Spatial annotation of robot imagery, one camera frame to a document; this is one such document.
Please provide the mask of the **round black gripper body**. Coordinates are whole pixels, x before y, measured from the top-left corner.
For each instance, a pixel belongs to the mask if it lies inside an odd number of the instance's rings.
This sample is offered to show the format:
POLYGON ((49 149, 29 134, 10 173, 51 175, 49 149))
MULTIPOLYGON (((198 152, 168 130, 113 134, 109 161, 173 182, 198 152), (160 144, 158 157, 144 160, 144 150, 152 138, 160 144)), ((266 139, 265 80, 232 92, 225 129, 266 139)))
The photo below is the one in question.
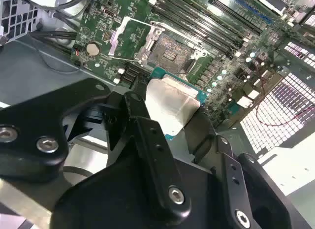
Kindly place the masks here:
MULTIPOLYGON (((214 176, 175 160, 192 209, 181 229, 226 229, 214 176)), ((53 229, 168 229, 152 212, 144 175, 135 155, 107 167, 67 190, 53 211, 53 229)))

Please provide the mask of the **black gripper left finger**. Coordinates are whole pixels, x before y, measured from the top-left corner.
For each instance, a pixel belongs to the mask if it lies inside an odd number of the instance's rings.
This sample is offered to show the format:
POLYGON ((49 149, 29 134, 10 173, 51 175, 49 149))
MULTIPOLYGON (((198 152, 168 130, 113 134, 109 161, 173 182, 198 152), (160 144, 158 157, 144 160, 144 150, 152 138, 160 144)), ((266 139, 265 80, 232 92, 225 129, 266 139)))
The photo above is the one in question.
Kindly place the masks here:
POLYGON ((82 135, 94 118, 103 117, 109 146, 119 155, 114 169, 127 156, 140 169, 136 201, 160 221, 183 221, 191 201, 158 122, 150 118, 144 100, 135 92, 112 93, 88 78, 0 112, 0 127, 8 135, 0 140, 0 174, 25 182, 55 179, 69 154, 69 141, 82 135))

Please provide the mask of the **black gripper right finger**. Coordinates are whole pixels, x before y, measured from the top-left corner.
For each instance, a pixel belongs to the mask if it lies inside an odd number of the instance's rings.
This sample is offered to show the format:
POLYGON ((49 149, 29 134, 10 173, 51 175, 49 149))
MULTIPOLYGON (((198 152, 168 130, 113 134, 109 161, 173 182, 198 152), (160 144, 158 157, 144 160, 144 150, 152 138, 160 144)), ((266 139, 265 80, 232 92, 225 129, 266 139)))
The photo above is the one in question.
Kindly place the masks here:
POLYGON ((300 214, 258 161, 235 157, 231 144, 214 130, 203 107, 185 125, 193 162, 215 178, 220 218, 230 229, 298 229, 300 214))

